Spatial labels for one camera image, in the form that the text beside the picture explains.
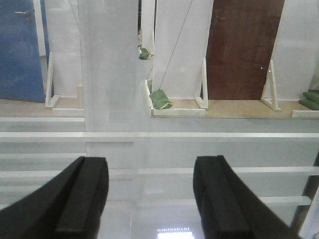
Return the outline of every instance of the brown door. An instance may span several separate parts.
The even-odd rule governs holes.
[[[285,0],[214,0],[210,100],[260,100]]]

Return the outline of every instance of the door handle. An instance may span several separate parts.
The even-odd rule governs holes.
[[[22,15],[26,15],[26,16],[30,16],[31,13],[30,11],[15,11],[14,13],[17,13],[17,14],[22,14]]]

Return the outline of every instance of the blue door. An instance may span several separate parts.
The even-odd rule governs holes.
[[[45,100],[33,0],[0,0],[0,98]]]

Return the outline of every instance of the wooden door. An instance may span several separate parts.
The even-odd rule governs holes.
[[[0,22],[0,98],[44,102],[33,0],[2,0]]]
[[[285,0],[214,0],[210,100],[260,100]]]

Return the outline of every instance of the white wall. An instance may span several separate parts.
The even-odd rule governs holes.
[[[54,92],[76,97],[82,83],[80,33],[76,0],[46,0],[50,51],[54,54]]]
[[[86,127],[130,120],[135,105],[137,0],[79,0]]]
[[[153,51],[155,0],[142,0],[142,46]]]
[[[317,0],[286,0],[273,59],[280,100],[308,91],[319,52]]]
[[[153,89],[163,78],[190,0],[161,0],[157,4]],[[168,97],[193,98],[206,56],[212,0],[193,1],[172,56],[162,89]]]

